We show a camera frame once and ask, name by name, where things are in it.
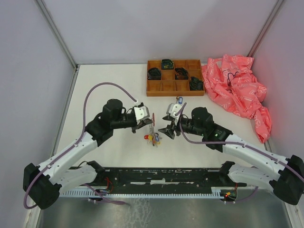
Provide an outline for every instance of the pink plastic bag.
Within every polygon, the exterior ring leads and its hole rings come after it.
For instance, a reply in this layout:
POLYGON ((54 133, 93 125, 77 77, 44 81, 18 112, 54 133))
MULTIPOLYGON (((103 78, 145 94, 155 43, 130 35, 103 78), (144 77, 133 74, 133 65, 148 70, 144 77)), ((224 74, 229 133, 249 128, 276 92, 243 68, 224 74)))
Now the pink plastic bag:
POLYGON ((253 58, 224 55, 208 59, 202 67, 206 91, 212 101, 235 115, 255 120, 259 140, 270 136, 271 119, 268 109, 261 105, 267 88, 252 74, 253 58))

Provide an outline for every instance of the blue tag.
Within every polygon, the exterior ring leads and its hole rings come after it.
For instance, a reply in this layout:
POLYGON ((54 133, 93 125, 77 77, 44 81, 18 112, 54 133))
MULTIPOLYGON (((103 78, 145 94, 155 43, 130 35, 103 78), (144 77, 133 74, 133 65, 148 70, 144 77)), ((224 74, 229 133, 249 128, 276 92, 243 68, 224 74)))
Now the blue tag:
POLYGON ((182 97, 181 96, 179 97, 179 104, 180 105, 182 104, 182 97))

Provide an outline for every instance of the gray wall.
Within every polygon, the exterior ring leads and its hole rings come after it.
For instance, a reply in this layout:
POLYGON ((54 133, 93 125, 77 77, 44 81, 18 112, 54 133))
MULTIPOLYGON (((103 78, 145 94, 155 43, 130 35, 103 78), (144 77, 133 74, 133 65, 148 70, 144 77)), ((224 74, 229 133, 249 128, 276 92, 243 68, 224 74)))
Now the gray wall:
MULTIPOLYGON (((255 55, 253 71, 268 87, 272 147, 304 159, 304 1, 288 0, 255 55)), ((300 201, 304 211, 304 199, 300 201)))
POLYGON ((45 0, 79 64, 247 55, 276 0, 45 0))
POLYGON ((23 169, 53 148, 73 69, 33 0, 0 1, 0 226, 22 227, 23 169))

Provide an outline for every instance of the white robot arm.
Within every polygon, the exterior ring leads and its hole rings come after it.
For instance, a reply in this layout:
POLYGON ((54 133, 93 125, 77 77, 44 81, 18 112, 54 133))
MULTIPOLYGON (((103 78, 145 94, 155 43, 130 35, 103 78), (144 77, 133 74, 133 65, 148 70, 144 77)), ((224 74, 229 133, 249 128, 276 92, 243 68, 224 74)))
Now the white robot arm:
POLYGON ((36 178, 28 195, 41 209, 45 209, 67 190, 93 182, 99 178, 99 174, 104 172, 104 168, 97 162, 90 161, 76 170, 69 170, 69 168, 113 136, 114 129, 130 127, 135 133, 137 129, 152 123, 149 117, 149 110, 143 103, 127 112, 120 100, 109 100, 103 107, 103 111, 87 124, 80 140, 75 139, 61 152, 38 166, 31 163, 24 169, 24 191, 28 190, 36 178))
POLYGON ((172 139, 175 137, 174 132, 177 136, 182 133, 190 143, 206 144, 213 150, 238 157, 252 164, 254 168, 227 161, 221 167, 221 172, 228 175, 232 181, 273 191, 278 198, 289 204, 296 205, 299 202, 304 191, 304 163, 301 158, 293 155, 289 159, 247 143, 230 130, 214 123, 206 108, 193 109, 191 119, 184 117, 182 111, 185 104, 169 105, 167 116, 163 119, 171 121, 171 124, 159 129, 159 132, 172 139), (187 139, 184 132, 203 136, 202 142, 187 139))

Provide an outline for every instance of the white table surface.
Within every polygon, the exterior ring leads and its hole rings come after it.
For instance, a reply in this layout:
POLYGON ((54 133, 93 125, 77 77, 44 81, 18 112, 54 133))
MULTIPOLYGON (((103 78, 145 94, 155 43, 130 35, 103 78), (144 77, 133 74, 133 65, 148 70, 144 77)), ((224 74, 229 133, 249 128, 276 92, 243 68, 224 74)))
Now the white table surface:
MULTIPOLYGON (((170 103, 175 103, 175 97, 147 97, 146 96, 146 64, 121 65, 82 65, 79 69, 76 85, 67 112, 64 128, 61 134, 58 151, 62 150, 79 135, 82 128, 82 108, 87 92, 101 82, 113 82, 121 85, 133 97, 144 102, 150 113, 155 113, 155 130, 165 127, 169 121, 162 120, 166 115, 170 103)), ((91 121, 107 100, 117 98, 123 102, 128 110, 133 101, 119 88, 103 85, 91 94, 86 109, 86 123, 91 121)), ((210 100, 207 94, 197 97, 184 97, 187 106, 184 113, 191 116, 195 107, 206 107, 213 115, 216 123, 232 130, 233 133, 260 148, 264 145, 259 142, 250 120, 226 112, 221 106, 210 100)), ((190 144, 181 136, 174 140, 162 136, 161 145, 153 147, 147 145, 143 138, 149 133, 146 126, 133 134, 131 129, 114 130, 114 135, 96 150, 84 156, 81 161, 97 161, 104 167, 181 167, 181 168, 216 168, 225 161, 234 161, 241 165, 248 163, 211 150, 205 145, 190 144)), ((188 135, 192 140, 201 141, 201 137, 188 135)))

